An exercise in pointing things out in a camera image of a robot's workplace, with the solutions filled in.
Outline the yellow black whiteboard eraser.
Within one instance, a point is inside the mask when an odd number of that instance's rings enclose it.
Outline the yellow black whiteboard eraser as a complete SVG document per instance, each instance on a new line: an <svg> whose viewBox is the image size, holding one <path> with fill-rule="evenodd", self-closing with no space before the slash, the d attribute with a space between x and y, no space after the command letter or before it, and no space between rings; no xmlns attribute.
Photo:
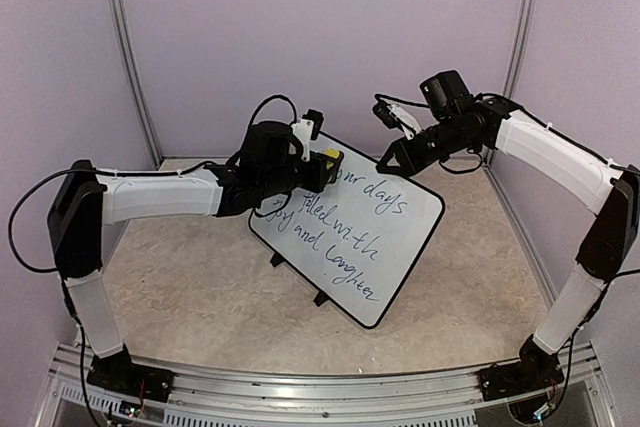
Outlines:
<svg viewBox="0 0 640 427"><path fill-rule="evenodd" d="M325 163L326 168L337 166L340 170L341 164L344 160L344 152L339 149L326 149L324 154L330 157L330 161Z"/></svg>

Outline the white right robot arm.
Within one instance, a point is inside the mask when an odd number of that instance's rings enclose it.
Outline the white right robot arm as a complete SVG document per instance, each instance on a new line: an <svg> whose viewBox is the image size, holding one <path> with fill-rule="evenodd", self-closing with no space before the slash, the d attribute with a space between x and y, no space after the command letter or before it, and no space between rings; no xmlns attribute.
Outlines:
<svg viewBox="0 0 640 427"><path fill-rule="evenodd" d="M508 97L471 93L455 70L426 79L420 90L420 105L435 120L428 127L408 113L415 102L374 94L373 114L402 133L378 160L378 173L409 179L460 151L487 149L532 168L592 215L571 274L530 338L535 349L557 353L626 274L622 265L639 230L638 169L604 158Z"/></svg>

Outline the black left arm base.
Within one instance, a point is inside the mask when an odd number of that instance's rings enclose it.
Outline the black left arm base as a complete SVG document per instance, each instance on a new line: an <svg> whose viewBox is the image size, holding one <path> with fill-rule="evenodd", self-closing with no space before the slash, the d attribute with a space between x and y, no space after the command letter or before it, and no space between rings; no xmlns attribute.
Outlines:
<svg viewBox="0 0 640 427"><path fill-rule="evenodd" d="M87 382L109 392L135 397L140 404L167 403L175 376L171 370L134 362L124 345L121 351L104 358L95 354Z"/></svg>

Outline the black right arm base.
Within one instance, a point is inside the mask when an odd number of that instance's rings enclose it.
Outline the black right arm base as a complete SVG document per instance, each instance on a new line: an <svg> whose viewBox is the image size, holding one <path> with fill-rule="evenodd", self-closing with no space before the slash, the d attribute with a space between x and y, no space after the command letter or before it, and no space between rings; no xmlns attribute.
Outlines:
<svg viewBox="0 0 640 427"><path fill-rule="evenodd" d="M558 353L549 354L530 336L519 350L516 361L491 364L477 373L484 402L522 396L509 402L512 418L523 425L541 424L561 406L571 374L574 337L569 338L567 370L563 371Z"/></svg>

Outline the white whiteboard with black frame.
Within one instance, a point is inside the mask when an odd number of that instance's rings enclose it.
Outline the white whiteboard with black frame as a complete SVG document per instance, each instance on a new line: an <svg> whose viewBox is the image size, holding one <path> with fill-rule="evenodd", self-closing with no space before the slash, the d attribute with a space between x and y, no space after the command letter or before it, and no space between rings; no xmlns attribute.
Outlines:
<svg viewBox="0 0 640 427"><path fill-rule="evenodd" d="M381 175L373 158L322 133L313 146L344 159L335 183L265 201L251 232L365 329L376 328L444 216L436 192Z"/></svg>

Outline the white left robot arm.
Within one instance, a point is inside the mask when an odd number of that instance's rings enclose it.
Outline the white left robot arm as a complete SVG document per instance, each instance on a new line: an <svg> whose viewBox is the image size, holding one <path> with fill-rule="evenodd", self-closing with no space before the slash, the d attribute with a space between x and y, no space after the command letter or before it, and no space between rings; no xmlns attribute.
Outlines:
<svg viewBox="0 0 640 427"><path fill-rule="evenodd" d="M125 343L103 280L104 228L156 217L235 217L296 189L320 193L341 161L312 151L321 124L314 113L292 124L253 124L240 150L224 164L118 172L80 160L65 173L47 216L54 264L71 316L103 359L99 371L115 389L133 390L140 371L120 354Z"/></svg>

